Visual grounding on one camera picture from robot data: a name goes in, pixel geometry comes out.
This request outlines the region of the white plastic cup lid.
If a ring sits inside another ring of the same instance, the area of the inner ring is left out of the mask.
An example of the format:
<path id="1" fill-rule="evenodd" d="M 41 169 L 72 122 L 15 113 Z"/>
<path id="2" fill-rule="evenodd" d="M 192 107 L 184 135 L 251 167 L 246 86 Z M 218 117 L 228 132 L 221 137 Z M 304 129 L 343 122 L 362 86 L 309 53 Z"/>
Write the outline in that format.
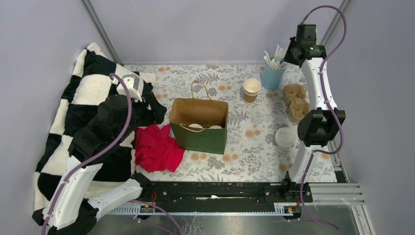
<path id="1" fill-rule="evenodd" d="M 203 126 L 193 123 L 188 126 L 189 128 L 203 129 Z"/>

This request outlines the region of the green paper bag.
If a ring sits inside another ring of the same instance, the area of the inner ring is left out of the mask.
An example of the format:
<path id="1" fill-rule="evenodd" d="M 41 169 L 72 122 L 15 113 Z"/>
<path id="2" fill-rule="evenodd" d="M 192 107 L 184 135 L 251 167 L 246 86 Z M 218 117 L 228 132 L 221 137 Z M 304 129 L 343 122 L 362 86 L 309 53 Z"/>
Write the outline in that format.
<path id="1" fill-rule="evenodd" d="M 224 154 L 228 136 L 229 105 L 227 102 L 214 100 L 205 88 L 207 99 L 176 98 L 169 112 L 169 123 L 179 147 L 185 150 L 212 154 Z M 190 124 L 199 124 L 203 129 L 189 128 Z M 209 129 L 220 125 L 223 129 Z"/>

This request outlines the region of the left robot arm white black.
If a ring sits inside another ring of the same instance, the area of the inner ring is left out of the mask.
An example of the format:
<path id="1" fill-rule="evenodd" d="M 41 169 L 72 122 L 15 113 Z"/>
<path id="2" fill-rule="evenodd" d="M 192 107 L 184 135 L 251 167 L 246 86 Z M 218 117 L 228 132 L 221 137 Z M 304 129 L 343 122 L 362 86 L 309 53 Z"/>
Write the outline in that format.
<path id="1" fill-rule="evenodd" d="M 69 158 L 48 206 L 33 213 L 44 235 L 85 235 L 105 214 L 135 199 L 148 200 L 153 184 L 141 173 L 96 197 L 85 194 L 95 175 L 141 123 L 160 124 L 167 109 L 153 93 L 134 102 L 129 95 L 115 94 L 98 105 L 97 114 L 78 130 L 69 145 Z"/>

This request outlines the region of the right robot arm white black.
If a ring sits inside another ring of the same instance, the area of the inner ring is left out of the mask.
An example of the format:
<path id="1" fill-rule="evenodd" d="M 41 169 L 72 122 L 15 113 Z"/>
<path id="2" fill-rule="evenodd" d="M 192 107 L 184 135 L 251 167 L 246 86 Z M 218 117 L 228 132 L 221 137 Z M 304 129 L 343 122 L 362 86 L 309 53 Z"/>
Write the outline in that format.
<path id="1" fill-rule="evenodd" d="M 305 77 L 310 111 L 297 128 L 300 148 L 293 167 L 287 171 L 280 186 L 281 197 L 288 202 L 303 194 L 308 183 L 308 170 L 314 155 L 342 133 L 346 113 L 334 101 L 328 82 L 327 54 L 323 45 L 317 44 L 316 25 L 301 23 L 295 37 L 290 39 L 284 61 L 299 66 Z"/>

